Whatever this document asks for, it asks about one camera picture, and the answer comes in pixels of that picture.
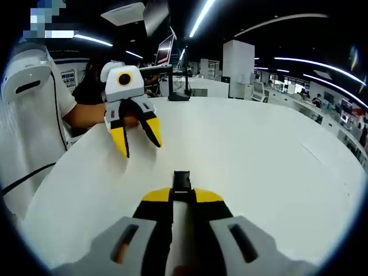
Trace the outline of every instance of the screen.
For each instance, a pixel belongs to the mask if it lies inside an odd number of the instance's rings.
[[[262,82],[253,82],[254,91],[257,93],[263,94],[263,83]]]
[[[159,45],[156,56],[156,65],[169,64],[171,49],[173,48],[174,35],[172,34]]]
[[[334,103],[335,101],[334,96],[327,92],[324,93],[323,98],[330,103]]]
[[[341,108],[342,110],[344,110],[346,113],[351,113],[352,111],[352,104],[349,103],[347,100],[342,99],[341,100]]]

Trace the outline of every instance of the white shirt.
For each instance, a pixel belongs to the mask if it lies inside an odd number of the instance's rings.
[[[64,84],[60,71],[52,61],[56,82],[56,98],[60,128],[62,117],[76,105]],[[0,101],[0,184],[2,188],[29,173],[55,163],[65,149],[56,121],[55,92],[50,76],[44,87],[27,93],[15,102]],[[24,219],[26,210],[48,168],[20,184],[4,196],[9,210]]]

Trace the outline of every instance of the office desk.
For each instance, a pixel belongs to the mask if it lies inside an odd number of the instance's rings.
[[[184,93],[185,78],[173,77],[174,91]],[[229,84],[212,79],[188,78],[189,89],[207,89],[207,97],[228,98]]]
[[[48,267],[87,254],[91,241],[132,216],[148,192],[171,187],[174,170],[190,170],[192,187],[222,195],[234,216],[269,233],[288,257],[318,265],[334,250],[365,189],[363,168],[340,141],[283,106],[200,97],[151,101],[162,148],[132,129],[126,160],[104,124],[96,125],[36,192],[23,227]]]
[[[354,137],[344,126],[336,122],[329,114],[326,114],[312,103],[308,103],[300,99],[295,99],[286,93],[279,93],[269,87],[266,90],[270,92],[270,97],[268,101],[269,104],[288,106],[306,115],[309,118],[312,118],[313,115],[321,116],[321,126],[325,128],[328,132],[333,134],[335,137],[337,137],[339,140],[341,140],[343,143],[345,139],[348,139],[354,145],[354,148],[359,151],[357,158],[360,164],[365,167],[368,161],[368,156],[365,149],[362,147],[356,137]]]

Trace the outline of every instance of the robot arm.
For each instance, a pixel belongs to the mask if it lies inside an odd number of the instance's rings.
[[[16,101],[42,89],[51,76],[51,61],[45,46],[21,43],[14,47],[1,83],[4,102]]]
[[[124,117],[133,113],[140,121],[148,138],[161,147],[160,122],[154,106],[144,94],[144,82],[135,66],[108,63],[101,72],[101,81],[106,81],[105,123],[122,154],[129,158],[129,145]]]

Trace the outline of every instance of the ceiling light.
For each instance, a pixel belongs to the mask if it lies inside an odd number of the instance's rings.
[[[259,28],[259,27],[262,27],[262,26],[265,26],[265,25],[268,25],[268,24],[272,24],[272,23],[275,23],[275,22],[279,22],[279,21],[283,21],[283,20],[289,20],[289,19],[295,19],[295,18],[306,18],[306,17],[328,18],[328,16],[326,16],[325,14],[319,14],[319,13],[303,13],[303,14],[294,14],[292,16],[283,16],[283,17],[275,18],[275,19],[257,24],[253,27],[250,27],[250,28],[236,34],[235,37],[241,36],[242,34],[244,34],[246,32],[249,32],[249,31],[254,30],[256,28]]]
[[[355,95],[351,94],[349,91],[345,90],[344,88],[341,88],[340,86],[337,86],[337,85],[335,85],[331,82],[327,82],[326,80],[316,78],[315,76],[310,76],[310,75],[307,75],[307,74],[303,74],[303,76],[307,76],[308,78],[316,79],[317,81],[327,83],[328,85],[331,85],[331,86],[341,90],[342,92],[345,92],[351,98],[355,99],[357,102],[359,102],[361,105],[363,105],[365,108],[368,108],[368,105],[366,105],[364,102],[362,102],[362,100],[360,100],[359,98],[357,98]]]
[[[180,62],[181,62],[181,60],[183,59],[184,53],[185,53],[185,48],[184,48],[184,50],[182,51],[182,54],[180,55],[180,58],[179,58],[179,61],[180,61]]]
[[[136,56],[137,58],[143,59],[143,57],[137,55],[136,53],[132,53],[132,52],[129,52],[129,51],[125,51],[125,52],[128,53],[128,54],[131,54],[133,56]]]
[[[79,34],[76,34],[74,37],[79,38],[79,39],[86,39],[86,40],[94,41],[94,42],[101,43],[101,44],[104,44],[104,45],[107,45],[107,46],[110,46],[110,47],[112,47],[112,45],[113,45],[113,44],[104,42],[102,40],[94,39],[94,38],[88,37],[88,36],[81,36]]]
[[[364,88],[364,85],[361,86],[361,88],[359,89],[359,94],[362,92]]]
[[[192,38],[194,36],[194,34],[196,33],[196,31],[197,31],[198,27],[200,26],[203,18],[205,18],[208,10],[211,8],[213,3],[214,3],[214,0],[207,0],[206,5],[203,7],[200,16],[198,17],[197,21],[195,22],[195,25],[194,25],[193,29],[190,32],[190,35],[189,35],[190,38]]]
[[[353,76],[351,75],[350,73],[348,72],[345,72],[344,70],[341,70],[339,68],[336,68],[334,66],[331,66],[331,65],[327,65],[327,64],[324,64],[324,63],[319,63],[319,62],[312,62],[310,60],[305,60],[305,59],[291,59],[291,58],[286,58],[286,57],[275,57],[275,59],[278,59],[278,60],[291,60],[293,62],[306,62],[306,63],[310,63],[310,64],[314,64],[314,65],[318,65],[318,66],[323,66],[323,67],[326,67],[326,68],[329,68],[329,69],[332,69],[332,70],[335,70],[337,72],[340,72],[342,74],[344,74],[345,76],[348,76],[349,78],[357,81],[357,82],[360,82],[361,84],[363,85],[366,85],[364,81],[358,79],[356,76]]]

